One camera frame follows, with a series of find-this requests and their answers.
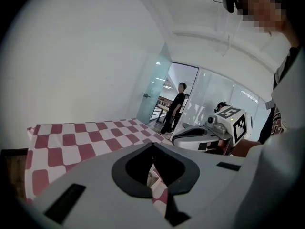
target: neck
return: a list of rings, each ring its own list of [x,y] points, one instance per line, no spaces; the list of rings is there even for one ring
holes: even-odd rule
[[[292,25],[289,21],[286,21],[284,23],[281,32],[288,39],[291,47],[297,48],[300,45],[300,41],[298,40],[298,37],[296,36],[296,34],[292,28]]]

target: door handle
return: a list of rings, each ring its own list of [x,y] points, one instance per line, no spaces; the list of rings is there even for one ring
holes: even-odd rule
[[[150,97],[150,96],[149,96],[148,94],[144,94],[143,97],[148,98],[148,97]]]

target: red and white tablecloth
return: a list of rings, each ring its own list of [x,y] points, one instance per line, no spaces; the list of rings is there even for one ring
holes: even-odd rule
[[[137,119],[42,124],[28,128],[30,147],[25,170],[26,197],[31,202],[51,182],[88,158],[149,142],[168,140]],[[153,191],[153,203],[165,215],[167,187],[161,182]]]

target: ceiling light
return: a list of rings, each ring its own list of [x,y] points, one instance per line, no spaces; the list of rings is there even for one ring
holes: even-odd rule
[[[245,93],[244,91],[242,91],[243,94],[245,94],[247,97],[251,98],[254,102],[258,102],[255,98],[253,98],[250,94]]]

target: black pants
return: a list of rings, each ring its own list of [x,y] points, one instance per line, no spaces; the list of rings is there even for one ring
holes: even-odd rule
[[[173,123],[173,130],[176,128],[180,117],[181,117],[181,113],[176,113],[176,117],[175,117],[175,120],[174,120],[174,123]]]
[[[163,128],[161,129],[161,134],[164,134],[165,132],[167,132],[170,128],[171,128],[171,118],[172,118],[172,115],[173,115],[173,111],[169,111],[167,112],[167,115],[166,115],[166,120],[165,120],[165,124],[163,126]]]

